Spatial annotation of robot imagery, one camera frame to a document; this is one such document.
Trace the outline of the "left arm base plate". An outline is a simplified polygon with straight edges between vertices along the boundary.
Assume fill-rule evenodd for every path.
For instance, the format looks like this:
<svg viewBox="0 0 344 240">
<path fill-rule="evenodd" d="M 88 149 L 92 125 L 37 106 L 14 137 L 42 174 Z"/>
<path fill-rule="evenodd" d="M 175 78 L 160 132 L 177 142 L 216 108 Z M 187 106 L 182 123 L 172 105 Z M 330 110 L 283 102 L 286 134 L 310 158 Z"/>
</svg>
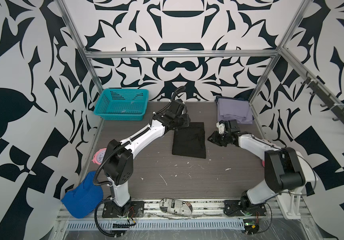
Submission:
<svg viewBox="0 0 344 240">
<path fill-rule="evenodd" d="M 129 200 L 125 205 L 119 207 L 113 201 L 104 203 L 103 218 L 119 218 L 127 216 L 129 218 L 135 218 L 144 213 L 145 202 L 144 201 L 132 201 Z"/>
</svg>

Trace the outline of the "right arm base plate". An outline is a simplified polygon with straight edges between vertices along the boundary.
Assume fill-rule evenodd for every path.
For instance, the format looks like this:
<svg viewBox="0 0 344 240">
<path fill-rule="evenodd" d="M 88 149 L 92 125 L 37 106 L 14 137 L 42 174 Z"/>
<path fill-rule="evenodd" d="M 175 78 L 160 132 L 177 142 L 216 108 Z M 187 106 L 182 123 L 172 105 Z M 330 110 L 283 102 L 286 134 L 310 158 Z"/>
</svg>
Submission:
<svg viewBox="0 0 344 240">
<path fill-rule="evenodd" d="M 253 205 L 247 199 L 225 200 L 224 214 L 229 217 L 266 216 L 264 204 Z"/>
</svg>

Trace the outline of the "black garment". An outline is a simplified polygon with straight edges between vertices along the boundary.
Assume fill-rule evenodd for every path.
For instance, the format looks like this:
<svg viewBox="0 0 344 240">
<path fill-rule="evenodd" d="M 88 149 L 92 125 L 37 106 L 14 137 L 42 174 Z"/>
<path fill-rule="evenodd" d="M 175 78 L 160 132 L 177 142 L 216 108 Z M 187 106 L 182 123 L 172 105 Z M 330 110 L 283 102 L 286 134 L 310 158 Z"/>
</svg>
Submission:
<svg viewBox="0 0 344 240">
<path fill-rule="evenodd" d="M 187 128 L 175 130 L 172 154 L 176 156 L 206 158 L 205 124 L 191 122 Z"/>
</svg>

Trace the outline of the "lilac skirt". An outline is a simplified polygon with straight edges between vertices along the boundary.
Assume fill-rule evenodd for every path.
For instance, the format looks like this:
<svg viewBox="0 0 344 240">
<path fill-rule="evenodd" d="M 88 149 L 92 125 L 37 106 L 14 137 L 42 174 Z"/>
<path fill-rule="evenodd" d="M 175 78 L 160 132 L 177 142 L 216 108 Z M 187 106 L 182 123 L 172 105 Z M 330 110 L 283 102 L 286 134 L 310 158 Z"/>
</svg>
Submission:
<svg viewBox="0 0 344 240">
<path fill-rule="evenodd" d="M 236 120 L 238 124 L 253 124 L 253 113 L 247 101 L 219 98 L 217 110 L 218 122 Z"/>
</svg>

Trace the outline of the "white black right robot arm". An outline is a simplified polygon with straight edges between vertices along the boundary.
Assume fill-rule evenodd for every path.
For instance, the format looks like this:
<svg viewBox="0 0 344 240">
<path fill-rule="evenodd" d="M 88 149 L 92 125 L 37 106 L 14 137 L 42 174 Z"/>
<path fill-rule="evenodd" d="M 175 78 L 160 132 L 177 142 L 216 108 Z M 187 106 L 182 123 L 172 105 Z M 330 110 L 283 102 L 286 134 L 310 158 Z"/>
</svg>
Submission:
<svg viewBox="0 0 344 240">
<path fill-rule="evenodd" d="M 281 148 L 262 140 L 249 132 L 242 132 L 236 120 L 220 121 L 217 131 L 209 142 L 227 147 L 234 145 L 259 157 L 264 167 L 264 180 L 245 191 L 239 201 L 238 210 L 249 214 L 257 207 L 281 194 L 302 196 L 307 183 L 314 189 L 317 184 L 315 171 L 303 156 L 293 148 Z"/>
</svg>

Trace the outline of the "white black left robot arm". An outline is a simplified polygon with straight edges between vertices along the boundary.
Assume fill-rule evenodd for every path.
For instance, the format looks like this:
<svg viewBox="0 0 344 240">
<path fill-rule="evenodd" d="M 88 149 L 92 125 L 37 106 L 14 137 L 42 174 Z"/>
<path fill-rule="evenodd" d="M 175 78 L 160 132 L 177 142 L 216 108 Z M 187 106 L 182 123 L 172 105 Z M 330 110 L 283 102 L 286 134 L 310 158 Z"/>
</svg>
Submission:
<svg viewBox="0 0 344 240">
<path fill-rule="evenodd" d="M 119 142 L 112 140 L 107 145 L 102 163 L 95 172 L 93 184 L 110 188 L 113 208 L 119 215 L 123 216 L 130 209 L 128 181 L 134 172 L 135 157 L 167 132 L 189 126 L 190 118 L 186 105 L 182 100 L 176 99 L 185 89 L 185 86 L 178 87 L 169 103 L 153 113 L 144 128 L 126 139 Z"/>
</svg>

